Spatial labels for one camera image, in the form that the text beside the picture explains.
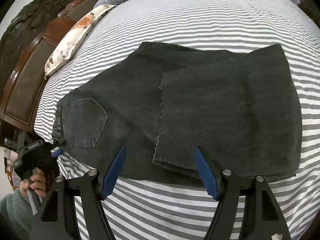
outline gray and white striped sheet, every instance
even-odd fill
[[[320,30],[289,0],[129,0],[100,20],[74,59],[50,77],[35,131],[51,141],[57,102],[143,41],[232,52],[282,45],[300,99],[303,143],[297,176],[270,187],[298,239],[320,209]],[[90,169],[67,153],[59,166],[66,178]],[[119,178],[103,206],[117,239],[198,240],[217,203],[202,188]],[[239,236],[243,207],[240,198],[232,239]],[[76,211],[82,239],[89,239],[79,198]]]

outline blue gripper pad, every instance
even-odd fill
[[[110,165],[108,172],[103,178],[103,190],[100,193],[101,198],[105,200],[109,195],[112,194],[115,188],[117,179],[119,177],[120,171],[122,170],[125,158],[127,155],[126,147],[122,146]]]
[[[197,147],[194,153],[196,167],[199,171],[200,177],[208,195],[212,196],[214,200],[218,200],[219,192],[217,190],[217,181],[213,176],[211,169],[205,161],[200,149]]]

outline striped bed sheet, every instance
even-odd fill
[[[297,175],[270,183],[270,187],[292,239],[298,239],[320,209],[317,26],[289,0],[129,0],[100,20],[74,59],[50,77],[39,104],[35,131],[52,141],[57,102],[124,60],[143,41],[245,53],[275,43],[282,45],[300,99],[303,138]],[[59,157],[58,164],[66,178],[82,176],[91,169],[67,153]],[[217,202],[203,188],[119,178],[103,207],[116,239],[200,240]],[[241,197],[231,239],[239,236],[243,208]],[[81,237],[89,239],[80,198],[76,198],[76,212]]]

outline person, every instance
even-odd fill
[[[8,194],[0,200],[0,232],[1,239],[28,240],[33,213],[27,196],[27,189],[33,189],[37,195],[46,196],[46,178],[41,169],[31,177],[29,184],[22,181],[13,194]]]

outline sweater sleeve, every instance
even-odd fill
[[[27,199],[24,199],[19,189],[0,200],[0,213],[21,240],[28,240],[33,214]]]

